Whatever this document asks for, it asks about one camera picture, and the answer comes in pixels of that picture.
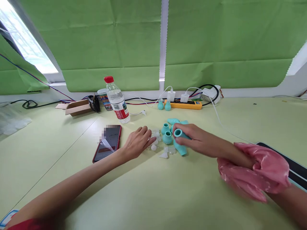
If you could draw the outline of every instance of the smartphone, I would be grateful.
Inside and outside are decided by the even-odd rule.
[[[256,143],[259,146],[267,147],[269,149],[274,150],[279,155],[281,155],[289,164],[289,181],[292,184],[295,184],[297,187],[301,188],[302,190],[305,190],[307,192],[307,169],[302,166],[301,164],[297,163],[296,161],[290,159],[289,157],[283,155],[276,149],[273,149],[271,146],[268,146],[265,143],[258,142]]]
[[[106,139],[108,141],[109,145],[114,150],[114,152],[119,149],[121,133],[122,133],[121,125],[109,125],[104,129],[104,132],[102,134],[102,139]],[[101,141],[96,149],[96,153],[93,158],[93,163],[109,156],[112,153],[113,151],[107,148]]]

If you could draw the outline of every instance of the red phone case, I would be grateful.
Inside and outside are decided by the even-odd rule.
[[[117,140],[117,146],[116,146],[115,151],[119,149],[119,144],[120,144],[120,141],[121,141],[121,135],[122,135],[122,126],[120,125],[119,134],[118,134],[118,140]],[[94,157],[93,157],[93,160],[92,160],[93,163],[98,162],[98,161],[94,161],[94,159],[95,159],[95,156],[96,156],[96,154],[97,154],[99,145],[100,145],[100,142],[99,142],[99,144],[98,144],[98,146],[97,146],[96,153],[95,153],[95,155],[94,155]]]

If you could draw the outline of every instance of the red sleeve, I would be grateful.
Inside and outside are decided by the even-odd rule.
[[[36,219],[26,220],[16,224],[7,230],[51,230],[52,227],[48,223],[38,221]]]

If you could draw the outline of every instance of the teal silicone part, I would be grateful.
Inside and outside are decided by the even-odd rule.
[[[172,134],[170,131],[166,131],[165,134],[162,136],[162,140],[164,144],[171,144],[173,141]]]
[[[173,127],[174,127],[174,125],[172,125],[172,126],[170,127],[170,132],[171,132],[171,133],[173,133]]]
[[[158,109],[159,109],[159,110],[162,110],[163,108],[164,108],[163,101],[160,100],[159,103],[158,103]]]
[[[165,124],[163,124],[163,127],[161,129],[162,135],[164,135],[167,131],[170,132],[169,125],[168,125],[168,123],[165,123]]]
[[[184,145],[177,144],[174,140],[174,147],[178,150],[180,155],[184,156],[187,154],[186,147]]]
[[[181,124],[183,124],[183,125],[187,125],[189,122],[188,122],[187,120],[184,120],[184,121],[181,121],[181,122],[179,122],[179,123],[181,123]]]
[[[176,130],[174,131],[174,137],[184,137],[184,138],[186,138],[186,139],[191,140],[191,138],[188,137],[181,129],[176,129]]]
[[[178,123],[179,120],[177,118],[168,118],[167,122],[170,123],[171,125]]]
[[[171,108],[172,108],[172,106],[170,105],[170,102],[167,101],[166,104],[165,104],[165,110],[170,111]]]

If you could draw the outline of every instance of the window blind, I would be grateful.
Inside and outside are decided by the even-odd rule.
[[[34,65],[23,59],[1,35],[0,53],[41,81],[47,82],[44,75]],[[43,89],[49,89],[49,87],[0,57],[0,95],[29,94]]]
[[[158,90],[161,1],[22,0],[71,92]]]
[[[278,86],[307,39],[306,11],[295,0],[169,0],[165,86]]]

